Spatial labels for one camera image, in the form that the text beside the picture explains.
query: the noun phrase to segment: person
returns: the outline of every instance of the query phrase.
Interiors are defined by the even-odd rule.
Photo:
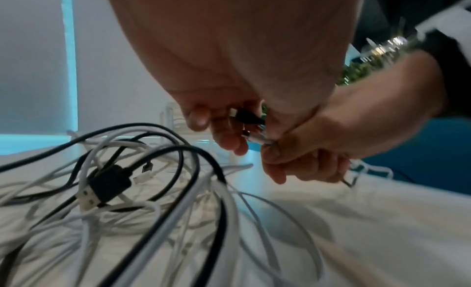
[[[350,158],[387,151],[450,103],[448,88],[456,84],[448,83],[453,72],[445,75],[442,64],[449,61],[425,48],[334,90],[361,1],[110,3],[191,129],[210,127],[222,148],[243,155],[248,146],[242,125],[228,119],[229,108],[257,112],[265,100],[266,131],[277,143],[263,147],[263,168],[284,183],[289,175],[337,182]]]

